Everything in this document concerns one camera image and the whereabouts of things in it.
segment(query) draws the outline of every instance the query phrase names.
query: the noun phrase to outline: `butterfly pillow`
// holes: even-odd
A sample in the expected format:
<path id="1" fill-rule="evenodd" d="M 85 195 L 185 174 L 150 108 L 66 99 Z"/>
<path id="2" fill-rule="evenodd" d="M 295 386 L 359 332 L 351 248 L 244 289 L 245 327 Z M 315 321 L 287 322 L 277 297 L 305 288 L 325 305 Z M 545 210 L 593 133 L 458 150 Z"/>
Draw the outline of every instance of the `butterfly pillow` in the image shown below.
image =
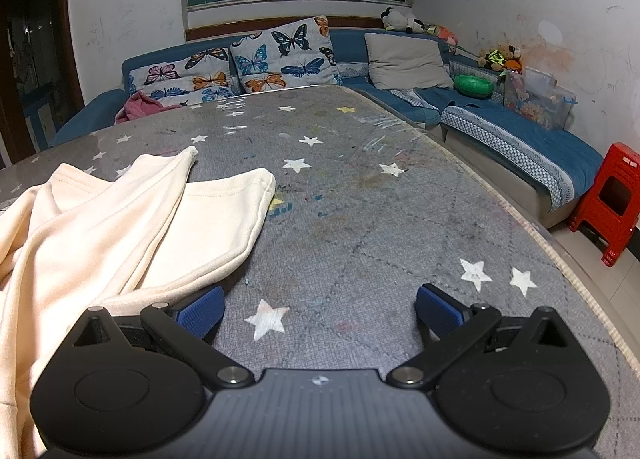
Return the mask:
<path id="1" fill-rule="evenodd" d="M 212 48 L 131 71 L 129 94 L 141 90 L 165 106 L 229 98 L 235 95 L 229 73 L 228 49 Z"/>
<path id="2" fill-rule="evenodd" d="M 242 38 L 231 54 L 247 92 L 340 83 L 325 16 Z"/>

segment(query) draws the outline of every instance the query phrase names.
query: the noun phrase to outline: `blue gripper pad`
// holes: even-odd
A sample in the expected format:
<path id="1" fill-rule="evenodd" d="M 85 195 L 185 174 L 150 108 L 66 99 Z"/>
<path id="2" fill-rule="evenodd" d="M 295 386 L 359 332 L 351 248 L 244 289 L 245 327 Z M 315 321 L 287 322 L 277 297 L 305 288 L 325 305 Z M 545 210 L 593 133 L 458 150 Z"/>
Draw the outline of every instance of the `blue gripper pad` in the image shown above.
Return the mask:
<path id="1" fill-rule="evenodd" d="M 224 315 L 225 293 L 220 286 L 217 286 L 181 309 L 175 321 L 179 326 L 202 339 L 215 324 L 222 320 Z"/>
<path id="2" fill-rule="evenodd" d="M 438 295 L 425 286 L 420 286 L 415 297 L 415 313 L 438 338 L 446 336 L 446 334 L 465 322 L 463 312 L 457 307 L 464 308 L 462 304 L 449 297 L 449 295 L 442 292 Z"/>

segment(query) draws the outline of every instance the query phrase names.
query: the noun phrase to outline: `pink butterfly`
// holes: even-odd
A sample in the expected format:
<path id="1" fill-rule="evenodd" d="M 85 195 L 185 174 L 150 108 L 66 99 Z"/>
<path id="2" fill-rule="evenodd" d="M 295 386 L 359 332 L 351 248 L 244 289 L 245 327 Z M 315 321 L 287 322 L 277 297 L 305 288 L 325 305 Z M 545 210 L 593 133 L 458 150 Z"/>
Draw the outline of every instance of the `pink butterfly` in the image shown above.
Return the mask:
<path id="1" fill-rule="evenodd" d="M 167 64 L 163 66 L 156 65 L 149 69 L 149 76 L 146 77 L 145 85 L 150 85 L 155 82 L 164 82 L 165 80 L 178 80 L 179 74 L 175 71 L 174 64 Z"/>

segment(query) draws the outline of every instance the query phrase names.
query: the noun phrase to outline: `beige pillow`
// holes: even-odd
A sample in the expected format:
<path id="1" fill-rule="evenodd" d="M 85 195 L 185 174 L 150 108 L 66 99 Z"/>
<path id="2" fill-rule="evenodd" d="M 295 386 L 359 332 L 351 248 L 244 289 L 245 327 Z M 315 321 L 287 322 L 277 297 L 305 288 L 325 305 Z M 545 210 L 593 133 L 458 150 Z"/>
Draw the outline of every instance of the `beige pillow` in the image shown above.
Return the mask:
<path id="1" fill-rule="evenodd" d="M 382 33 L 366 33 L 364 39 L 369 78 L 376 89 L 453 88 L 437 42 Z"/>

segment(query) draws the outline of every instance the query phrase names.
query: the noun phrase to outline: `sofa backrest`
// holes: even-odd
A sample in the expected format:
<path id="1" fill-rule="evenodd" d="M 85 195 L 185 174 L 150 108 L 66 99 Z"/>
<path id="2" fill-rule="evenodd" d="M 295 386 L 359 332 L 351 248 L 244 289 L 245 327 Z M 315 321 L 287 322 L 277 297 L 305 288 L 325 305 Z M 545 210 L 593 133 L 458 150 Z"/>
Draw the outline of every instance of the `sofa backrest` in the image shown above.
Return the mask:
<path id="1" fill-rule="evenodd" d="M 367 45 L 364 40 L 364 35 L 366 33 L 384 33 L 392 34 L 395 36 L 415 36 L 417 38 L 436 40 L 440 45 L 440 53 L 442 55 L 443 63 L 449 63 L 449 46 L 443 40 L 434 38 L 433 36 L 409 35 L 407 33 L 396 31 L 384 31 L 383 29 L 331 28 L 329 29 L 329 35 L 331 36 L 331 42 L 334 45 L 335 61 L 340 66 L 339 70 L 343 78 L 359 76 L 363 72 L 366 73 L 368 64 Z M 129 58 L 122 64 L 122 81 L 127 82 L 129 80 L 129 73 L 135 69 L 148 65 L 160 64 L 163 62 L 175 62 L 176 60 L 182 60 L 191 55 L 194 55 L 206 49 L 212 49 L 214 47 L 229 47 L 231 45 L 231 42 L 235 42 L 241 38 L 244 38 L 244 36 L 246 36 L 247 34 L 249 33 L 235 36 L 225 36 L 223 38 L 212 38 L 200 42 L 193 42 L 184 45 L 178 45 L 176 47 L 169 47 L 168 49 L 162 49 L 160 51 L 154 51 L 151 53 L 136 56 L 134 58 Z M 229 59 L 229 71 L 232 77 L 238 75 L 238 72 L 236 71 L 236 65 L 231 59 Z"/>

